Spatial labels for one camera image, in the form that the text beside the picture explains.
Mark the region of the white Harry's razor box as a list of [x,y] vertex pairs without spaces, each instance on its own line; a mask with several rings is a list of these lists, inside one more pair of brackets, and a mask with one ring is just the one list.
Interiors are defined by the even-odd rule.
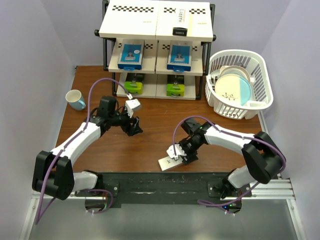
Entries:
[[177,8],[172,24],[172,35],[186,37],[190,24],[190,12],[186,8]]

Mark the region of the black green razor package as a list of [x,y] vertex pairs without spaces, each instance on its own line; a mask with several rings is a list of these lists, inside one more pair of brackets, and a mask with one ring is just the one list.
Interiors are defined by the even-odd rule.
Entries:
[[185,77],[183,75],[168,75],[166,95],[183,97],[185,95]]

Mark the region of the blue razor package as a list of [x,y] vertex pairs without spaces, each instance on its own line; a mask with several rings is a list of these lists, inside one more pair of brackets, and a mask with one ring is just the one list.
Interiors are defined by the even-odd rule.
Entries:
[[192,43],[190,41],[171,41],[166,69],[174,72],[190,72],[192,68]]

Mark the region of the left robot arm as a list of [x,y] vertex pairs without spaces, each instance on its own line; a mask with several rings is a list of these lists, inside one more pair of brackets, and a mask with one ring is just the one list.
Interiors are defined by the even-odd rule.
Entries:
[[128,136],[142,133],[139,117],[134,112],[141,108],[138,99],[126,100],[117,108],[117,99],[103,96],[79,129],[65,142],[51,151],[41,151],[35,160],[32,189],[53,198],[65,200],[72,192],[86,190],[99,196],[104,190],[101,174],[84,170],[74,172],[73,165],[80,155],[111,127],[121,127]]

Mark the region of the black green razor box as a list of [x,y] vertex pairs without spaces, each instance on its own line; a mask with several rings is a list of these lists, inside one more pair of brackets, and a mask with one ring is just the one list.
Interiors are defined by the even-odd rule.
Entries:
[[141,95],[144,89],[144,79],[143,73],[128,73],[124,87],[132,95]]

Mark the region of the blue booklet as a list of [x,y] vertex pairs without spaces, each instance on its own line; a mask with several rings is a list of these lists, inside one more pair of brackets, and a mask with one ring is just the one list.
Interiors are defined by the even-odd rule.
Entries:
[[119,69],[134,71],[142,69],[145,41],[124,39],[121,44],[117,66]]

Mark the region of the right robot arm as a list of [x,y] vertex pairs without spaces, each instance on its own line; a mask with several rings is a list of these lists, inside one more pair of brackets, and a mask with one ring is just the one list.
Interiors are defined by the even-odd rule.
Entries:
[[271,137],[264,131],[248,134],[228,130],[209,120],[201,124],[193,117],[184,119],[179,126],[187,137],[173,143],[173,157],[184,164],[198,159],[198,149],[202,145],[220,146],[243,156],[245,165],[235,168],[214,188],[221,198],[235,196],[243,186],[252,182],[268,184],[286,167],[283,153]]

